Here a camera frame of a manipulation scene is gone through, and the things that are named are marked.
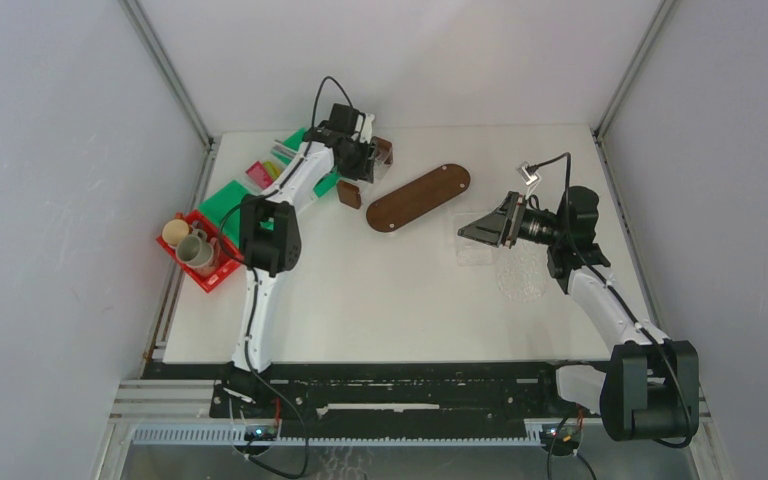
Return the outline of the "clear acrylic organizer rack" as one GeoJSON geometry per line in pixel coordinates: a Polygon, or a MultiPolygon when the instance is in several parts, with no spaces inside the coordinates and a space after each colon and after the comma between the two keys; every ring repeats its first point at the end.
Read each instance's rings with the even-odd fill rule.
{"type": "Polygon", "coordinates": [[[393,144],[389,140],[373,136],[369,143],[343,141],[335,150],[339,201],[359,209],[363,205],[363,195],[387,174],[392,164],[393,144]]]}

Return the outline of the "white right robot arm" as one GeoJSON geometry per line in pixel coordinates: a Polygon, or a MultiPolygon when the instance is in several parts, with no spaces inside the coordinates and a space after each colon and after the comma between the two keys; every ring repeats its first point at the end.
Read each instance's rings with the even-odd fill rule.
{"type": "Polygon", "coordinates": [[[577,404],[599,416],[615,441],[652,440],[684,448],[699,428],[697,350],[635,315],[623,298],[595,241],[599,201],[593,190],[572,186],[550,212],[510,192],[457,234],[491,247],[513,247],[520,240],[546,246],[550,277],[587,315],[610,351],[602,366],[558,367],[555,378],[537,391],[544,412],[562,416],[577,404]]]}

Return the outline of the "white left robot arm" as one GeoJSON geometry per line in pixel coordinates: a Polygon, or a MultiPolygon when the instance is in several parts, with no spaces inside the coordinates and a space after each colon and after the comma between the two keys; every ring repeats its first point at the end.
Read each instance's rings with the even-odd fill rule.
{"type": "Polygon", "coordinates": [[[375,115],[336,103],[327,119],[303,136],[289,165],[263,193],[237,207],[239,251],[245,272],[242,324],[232,364],[260,374],[272,363],[269,337],[283,283],[302,253],[298,212],[314,200],[329,174],[374,180],[375,115]]]}

